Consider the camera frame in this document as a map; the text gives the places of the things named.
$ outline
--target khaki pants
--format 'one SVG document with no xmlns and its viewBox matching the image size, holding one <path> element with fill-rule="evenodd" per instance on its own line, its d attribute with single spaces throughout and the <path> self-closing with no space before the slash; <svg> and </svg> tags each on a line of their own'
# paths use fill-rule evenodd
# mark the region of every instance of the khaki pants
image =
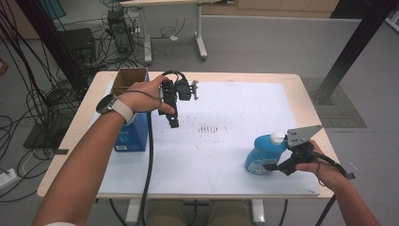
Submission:
<svg viewBox="0 0 399 226">
<path fill-rule="evenodd" d="M 183 201 L 157 201 L 149 203 L 148 226 L 186 226 Z M 250 226 L 242 201 L 211 201 L 208 226 Z"/>
</svg>

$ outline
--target bottle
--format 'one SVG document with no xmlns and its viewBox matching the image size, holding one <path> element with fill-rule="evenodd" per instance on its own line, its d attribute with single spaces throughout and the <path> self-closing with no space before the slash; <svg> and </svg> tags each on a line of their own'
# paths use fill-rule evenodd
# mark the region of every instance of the bottle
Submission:
<svg viewBox="0 0 399 226">
<path fill-rule="evenodd" d="M 285 135 L 281 132 L 257 137 L 254 141 L 255 148 L 247 156 L 246 169 L 255 174 L 270 174 L 272 171 L 266 170 L 263 165 L 278 164 L 281 154 L 287 149 L 284 138 Z"/>
</svg>

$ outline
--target smartwatch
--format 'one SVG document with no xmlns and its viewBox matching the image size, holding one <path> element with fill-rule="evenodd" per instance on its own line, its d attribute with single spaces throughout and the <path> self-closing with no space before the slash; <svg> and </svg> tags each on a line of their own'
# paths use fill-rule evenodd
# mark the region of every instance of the smartwatch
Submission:
<svg viewBox="0 0 399 226">
<path fill-rule="evenodd" d="M 126 125 L 130 124 L 136 115 L 133 113 L 132 109 L 124 102 L 120 101 L 115 94 L 108 94 L 104 96 L 96 107 L 96 111 L 99 114 L 105 114 L 111 110 L 120 113 L 125 119 Z"/>
</svg>

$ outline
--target watch face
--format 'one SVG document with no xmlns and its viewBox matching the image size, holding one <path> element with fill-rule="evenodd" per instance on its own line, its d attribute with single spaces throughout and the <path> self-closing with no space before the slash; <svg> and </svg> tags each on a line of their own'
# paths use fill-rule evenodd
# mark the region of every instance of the watch face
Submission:
<svg viewBox="0 0 399 226">
<path fill-rule="evenodd" d="M 108 94 L 97 104 L 96 111 L 100 114 L 106 113 L 110 110 L 109 106 L 117 98 L 115 94 Z"/>
</svg>

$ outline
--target black post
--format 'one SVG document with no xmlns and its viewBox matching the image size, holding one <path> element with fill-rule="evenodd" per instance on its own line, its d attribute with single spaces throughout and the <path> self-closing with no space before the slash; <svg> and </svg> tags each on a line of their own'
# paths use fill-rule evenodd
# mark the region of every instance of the black post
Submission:
<svg viewBox="0 0 399 226">
<path fill-rule="evenodd" d="M 317 105 L 331 105 L 331 94 L 369 43 L 378 28 L 384 23 L 397 0 L 379 0 L 369 9 L 349 42 L 343 48 L 319 89 L 311 92 Z"/>
<path fill-rule="evenodd" d="M 33 28 L 35 28 L 61 71 L 64 72 L 80 101 L 83 100 L 88 91 L 88 82 L 78 70 L 70 53 L 58 37 L 56 26 L 41 6 L 40 0 L 15 0 L 15 2 L 21 8 Z"/>
</svg>

